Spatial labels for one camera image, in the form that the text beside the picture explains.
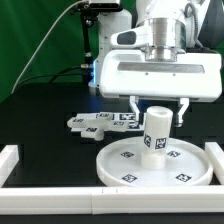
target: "black cable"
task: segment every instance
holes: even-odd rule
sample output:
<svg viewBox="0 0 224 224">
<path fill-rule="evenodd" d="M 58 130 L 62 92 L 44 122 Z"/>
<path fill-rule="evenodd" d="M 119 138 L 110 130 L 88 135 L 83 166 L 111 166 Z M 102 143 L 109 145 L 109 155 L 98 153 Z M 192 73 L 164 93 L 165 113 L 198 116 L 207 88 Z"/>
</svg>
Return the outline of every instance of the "black cable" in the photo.
<svg viewBox="0 0 224 224">
<path fill-rule="evenodd" d="M 36 57 L 37 53 L 39 52 L 39 50 L 41 49 L 41 47 L 43 46 L 44 42 L 47 40 L 48 36 L 51 34 L 52 30 L 55 28 L 55 26 L 58 24 L 58 22 L 61 20 L 61 18 L 72 8 L 74 8 L 75 6 L 77 6 L 80 3 L 84 3 L 84 1 L 80 0 L 78 2 L 73 3 L 72 5 L 70 5 L 67 9 L 65 9 L 65 11 L 56 19 L 56 21 L 53 23 L 53 25 L 51 26 L 51 28 L 49 29 L 49 31 L 47 32 L 47 34 L 44 36 L 44 39 L 41 41 L 41 43 L 39 44 L 39 46 L 37 47 L 37 49 L 35 50 L 35 52 L 33 53 L 32 57 L 30 58 L 30 60 L 28 61 L 28 63 L 26 64 L 26 66 L 24 67 L 24 69 L 22 70 L 21 74 L 19 75 L 19 77 L 17 78 L 13 89 L 12 89 L 12 93 L 15 91 L 17 84 L 20 82 L 21 78 L 23 77 L 23 75 L 25 74 L 27 68 L 30 66 L 30 64 L 32 63 L 33 59 Z"/>
<path fill-rule="evenodd" d="M 16 86 L 16 90 L 18 90 L 18 88 L 20 88 L 20 86 L 22 86 L 25 82 L 28 82 L 30 80 L 34 80 L 34 79 L 39 79 L 39 78 L 49 78 L 49 77 L 59 77 L 59 76 L 80 76 L 82 74 L 54 74 L 54 75 L 38 75 L 38 76 L 32 76 L 30 78 L 24 79 L 23 81 L 21 81 L 17 86 Z"/>
<path fill-rule="evenodd" d="M 87 54 L 91 52 L 90 43 L 89 43 L 89 32 L 86 26 L 86 19 L 83 13 L 81 13 L 80 18 L 81 18 L 82 30 L 83 30 L 84 49 L 85 49 L 85 53 Z"/>
<path fill-rule="evenodd" d="M 188 14 L 189 8 L 191 8 L 192 14 Z M 185 14 L 186 18 L 189 18 L 191 15 L 193 15 L 193 18 L 194 18 L 194 42 L 200 48 L 203 48 L 203 45 L 198 40 L 198 15 L 197 15 L 196 8 L 195 8 L 194 4 L 188 3 L 185 6 L 184 14 Z"/>
<path fill-rule="evenodd" d="M 60 72 L 58 72 L 57 74 L 64 74 L 64 73 L 66 73 L 66 72 L 70 72 L 70 71 L 73 71 L 73 70 L 76 70 L 76 69 L 81 69 L 81 67 L 80 67 L 80 66 L 74 66 L 74 67 L 71 67 L 71 68 L 66 68 L 66 69 L 64 69 L 64 70 L 62 70 L 62 71 L 60 71 Z M 55 75 L 55 76 L 49 81 L 49 83 L 54 82 L 57 78 L 58 78 L 58 76 Z"/>
</svg>

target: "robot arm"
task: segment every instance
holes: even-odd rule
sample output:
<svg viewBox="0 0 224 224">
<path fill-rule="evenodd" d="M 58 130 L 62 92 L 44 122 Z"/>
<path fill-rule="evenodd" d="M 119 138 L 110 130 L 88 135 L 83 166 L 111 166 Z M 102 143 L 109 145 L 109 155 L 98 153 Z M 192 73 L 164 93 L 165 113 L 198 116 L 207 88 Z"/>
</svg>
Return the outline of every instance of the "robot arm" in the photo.
<svg viewBox="0 0 224 224">
<path fill-rule="evenodd" d="M 136 108 L 131 99 L 177 100 L 178 126 L 190 101 L 216 100 L 222 92 L 221 55 L 187 52 L 195 45 L 203 47 L 198 35 L 210 3 L 137 0 L 136 28 L 111 36 L 116 50 L 103 63 L 102 95 L 129 96 L 131 108 Z"/>
</svg>

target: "green backdrop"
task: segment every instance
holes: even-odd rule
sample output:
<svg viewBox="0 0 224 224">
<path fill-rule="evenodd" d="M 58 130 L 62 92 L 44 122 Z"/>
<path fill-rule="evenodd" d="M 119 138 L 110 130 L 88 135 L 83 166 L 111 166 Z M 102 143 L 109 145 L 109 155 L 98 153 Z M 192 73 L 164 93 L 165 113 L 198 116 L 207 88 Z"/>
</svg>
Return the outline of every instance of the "green backdrop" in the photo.
<svg viewBox="0 0 224 224">
<path fill-rule="evenodd" d="M 11 92 L 18 75 L 56 18 L 74 0 L 0 1 L 0 102 Z M 123 0 L 131 10 L 135 0 Z M 98 54 L 97 26 L 91 28 L 93 56 Z M 224 42 L 218 47 L 224 54 Z M 55 74 L 84 61 L 79 14 L 66 14 L 38 53 L 24 78 Z"/>
</svg>

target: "white block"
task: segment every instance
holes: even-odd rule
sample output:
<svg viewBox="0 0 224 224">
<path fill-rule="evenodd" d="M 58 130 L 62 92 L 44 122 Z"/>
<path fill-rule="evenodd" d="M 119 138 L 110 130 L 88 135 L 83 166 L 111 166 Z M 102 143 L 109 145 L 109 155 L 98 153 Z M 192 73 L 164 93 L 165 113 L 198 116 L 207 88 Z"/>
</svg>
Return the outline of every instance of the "white block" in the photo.
<svg viewBox="0 0 224 224">
<path fill-rule="evenodd" d="M 95 127 L 89 127 L 89 128 L 86 128 L 85 131 L 81 132 L 81 137 L 94 138 L 96 141 L 100 141 L 102 140 L 102 137 L 104 137 L 103 134 L 104 134 L 104 130 L 95 128 Z"/>
<path fill-rule="evenodd" d="M 91 214 L 92 191 L 91 187 L 2 188 L 0 215 Z"/>
<path fill-rule="evenodd" d="M 67 125 L 70 128 L 85 128 L 87 121 L 84 118 L 73 117 L 67 122 Z"/>
<path fill-rule="evenodd" d="M 5 146 L 0 153 L 0 187 L 3 186 L 18 161 L 18 147 L 16 145 Z"/>
<path fill-rule="evenodd" d="M 113 119 L 113 113 L 100 112 L 97 116 L 97 119 L 103 119 L 111 121 Z"/>
<path fill-rule="evenodd" d="M 216 142 L 206 142 L 205 152 L 214 167 L 220 184 L 224 185 L 224 152 Z"/>
<path fill-rule="evenodd" d="M 109 130 L 117 132 L 125 132 L 128 129 L 129 121 L 111 121 Z"/>
</svg>

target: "white border frame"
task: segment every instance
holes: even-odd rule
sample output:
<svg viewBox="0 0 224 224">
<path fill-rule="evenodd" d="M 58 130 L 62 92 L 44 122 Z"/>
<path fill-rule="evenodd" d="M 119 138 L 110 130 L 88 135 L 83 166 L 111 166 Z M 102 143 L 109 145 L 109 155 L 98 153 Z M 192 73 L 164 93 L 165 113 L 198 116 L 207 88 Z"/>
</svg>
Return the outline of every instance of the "white border frame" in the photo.
<svg viewBox="0 0 224 224">
<path fill-rule="evenodd" d="M 5 170 L 7 179 L 18 160 L 18 147 L 6 146 L 0 154 L 0 174 Z M 224 212 L 224 187 L 0 189 L 1 215 L 175 212 Z"/>
</svg>

